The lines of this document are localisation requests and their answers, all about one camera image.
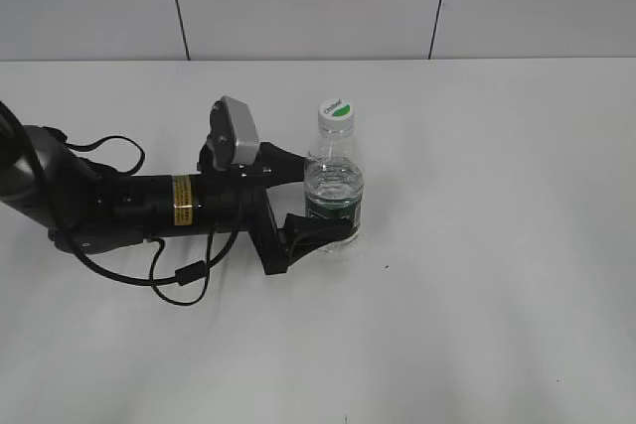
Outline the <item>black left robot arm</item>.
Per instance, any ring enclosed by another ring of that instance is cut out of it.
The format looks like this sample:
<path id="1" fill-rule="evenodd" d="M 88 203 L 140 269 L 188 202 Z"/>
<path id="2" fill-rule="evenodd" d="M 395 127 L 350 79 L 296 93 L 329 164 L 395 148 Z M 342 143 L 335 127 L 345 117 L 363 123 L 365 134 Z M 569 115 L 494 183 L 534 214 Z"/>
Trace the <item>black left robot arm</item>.
<path id="1" fill-rule="evenodd" d="M 248 106 L 229 96 L 210 112 L 194 174 L 143 176 L 86 157 L 58 129 L 25 125 L 1 111 L 1 200 L 43 226 L 77 258 L 153 238 L 247 232 L 266 274 L 348 238 L 342 217 L 275 221 L 267 192 L 304 179 L 303 157 L 259 140 Z"/>

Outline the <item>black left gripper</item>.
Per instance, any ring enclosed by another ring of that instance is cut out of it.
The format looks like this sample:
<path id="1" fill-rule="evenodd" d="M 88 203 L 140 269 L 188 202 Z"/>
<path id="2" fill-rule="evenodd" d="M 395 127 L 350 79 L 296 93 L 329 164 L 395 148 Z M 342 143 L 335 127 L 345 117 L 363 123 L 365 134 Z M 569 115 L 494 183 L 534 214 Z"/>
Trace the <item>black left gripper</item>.
<path id="1" fill-rule="evenodd" d="M 348 239 L 354 224 L 347 218 L 286 216 L 280 237 L 267 190 L 303 183 L 307 158 L 270 142 L 260 144 L 249 166 L 214 168 L 207 146 L 199 154 L 196 175 L 196 226 L 215 232 L 246 231 L 267 275 L 285 273 L 289 261 Z"/>

